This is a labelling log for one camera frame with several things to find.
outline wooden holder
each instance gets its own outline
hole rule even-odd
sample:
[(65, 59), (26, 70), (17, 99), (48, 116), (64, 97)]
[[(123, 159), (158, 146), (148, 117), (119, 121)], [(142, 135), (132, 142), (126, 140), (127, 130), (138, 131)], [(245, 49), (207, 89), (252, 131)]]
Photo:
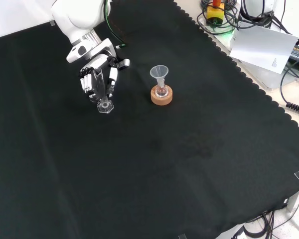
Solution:
[(152, 90), (150, 91), (151, 101), (153, 101), (153, 103), (158, 105), (158, 106), (166, 106), (173, 99), (173, 90), (168, 85), (165, 85), (165, 86), (168, 88), (168, 95), (165, 96), (165, 97), (157, 97), (155, 95), (155, 89), (156, 89), (157, 86), (154, 86), (152, 88)]

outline white card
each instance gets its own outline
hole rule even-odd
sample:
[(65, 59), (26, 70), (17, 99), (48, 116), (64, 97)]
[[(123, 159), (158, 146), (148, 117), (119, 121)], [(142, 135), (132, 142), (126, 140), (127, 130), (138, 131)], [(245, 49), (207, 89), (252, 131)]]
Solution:
[[(250, 24), (241, 22), (241, 27)], [(298, 38), (283, 32), (254, 26), (235, 29), (230, 57), (281, 74)]]

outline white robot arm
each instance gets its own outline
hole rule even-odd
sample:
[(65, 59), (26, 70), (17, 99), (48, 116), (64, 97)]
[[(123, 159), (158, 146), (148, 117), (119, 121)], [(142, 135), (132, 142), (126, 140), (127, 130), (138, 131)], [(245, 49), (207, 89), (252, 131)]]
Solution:
[[(91, 76), (94, 69), (111, 68), (107, 94), (112, 96), (117, 80), (117, 71), (129, 67), (129, 59), (120, 61), (111, 41), (107, 38), (101, 40), (94, 27), (104, 21), (104, 0), (57, 0), (52, 6), (52, 15), (61, 31), (69, 38), (73, 47), (67, 56), (69, 63), (84, 57), (91, 61), (80, 71), (79, 77), (83, 91), (90, 100), (97, 103), (100, 99), (97, 92), (93, 92), (96, 79)], [(111, 10), (107, 2), (108, 14)]]

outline black tablecloth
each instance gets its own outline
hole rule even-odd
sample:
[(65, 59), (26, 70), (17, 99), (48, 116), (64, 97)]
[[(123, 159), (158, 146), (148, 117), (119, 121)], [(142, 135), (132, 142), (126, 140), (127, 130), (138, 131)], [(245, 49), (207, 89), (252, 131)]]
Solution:
[(173, 1), (112, 7), (132, 64), (109, 115), (58, 27), (0, 38), (0, 239), (214, 239), (299, 190), (299, 127)]

